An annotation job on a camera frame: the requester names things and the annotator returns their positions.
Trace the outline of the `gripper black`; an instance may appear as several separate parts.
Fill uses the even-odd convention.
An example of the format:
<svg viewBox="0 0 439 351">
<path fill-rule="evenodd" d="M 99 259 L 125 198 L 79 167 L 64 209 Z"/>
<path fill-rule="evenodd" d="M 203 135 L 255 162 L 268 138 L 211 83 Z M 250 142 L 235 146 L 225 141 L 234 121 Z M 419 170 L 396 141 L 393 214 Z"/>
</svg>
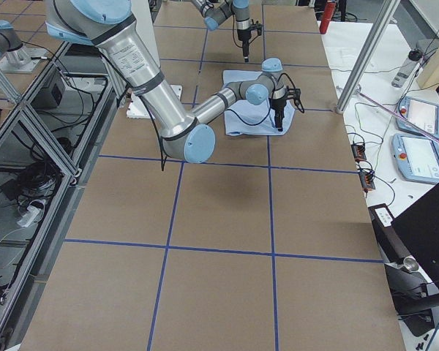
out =
<svg viewBox="0 0 439 351">
<path fill-rule="evenodd" d="M 251 29 L 237 29 L 238 39 L 241 41 L 241 49 L 244 61 L 249 61 L 249 41 L 251 39 Z"/>
<path fill-rule="evenodd" d="M 283 130 L 283 119 L 285 117 L 286 98 L 270 99 L 271 109 L 274 111 L 274 125 L 278 131 Z"/>
</svg>

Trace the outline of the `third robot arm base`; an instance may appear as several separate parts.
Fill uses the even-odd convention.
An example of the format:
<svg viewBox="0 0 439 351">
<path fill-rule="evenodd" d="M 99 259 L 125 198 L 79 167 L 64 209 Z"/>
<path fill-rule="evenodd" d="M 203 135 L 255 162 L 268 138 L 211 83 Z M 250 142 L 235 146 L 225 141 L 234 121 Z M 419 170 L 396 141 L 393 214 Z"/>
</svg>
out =
<svg viewBox="0 0 439 351">
<path fill-rule="evenodd" d="M 0 20 L 0 69 L 6 73 L 32 73 L 47 59 L 45 48 L 28 48 L 10 22 Z"/>
</svg>

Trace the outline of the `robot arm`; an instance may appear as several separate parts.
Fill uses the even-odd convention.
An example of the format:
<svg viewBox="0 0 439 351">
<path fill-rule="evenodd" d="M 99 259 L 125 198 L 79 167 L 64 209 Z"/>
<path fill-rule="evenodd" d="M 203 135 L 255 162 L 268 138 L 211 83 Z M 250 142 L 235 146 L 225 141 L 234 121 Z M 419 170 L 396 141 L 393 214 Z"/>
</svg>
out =
<svg viewBox="0 0 439 351">
<path fill-rule="evenodd" d="M 249 44 L 252 38 L 252 18 L 250 17 L 249 2 L 247 0 L 223 1 L 215 7 L 207 0 L 192 0 L 190 3 L 203 17 L 203 22 L 210 31 L 219 28 L 227 19 L 234 17 L 236 32 L 244 61 L 249 61 Z"/>
<path fill-rule="evenodd" d="M 207 161 L 216 143 L 209 122 L 239 100 L 253 105 L 269 101 L 275 125 L 282 128 L 289 88 L 282 81 L 279 59 L 265 60 L 257 79 L 228 83 L 187 111 L 138 35 L 130 1 L 47 1 L 45 5 L 49 35 L 106 52 L 108 61 L 160 124 L 160 148 L 169 157 L 190 163 Z"/>
</svg>

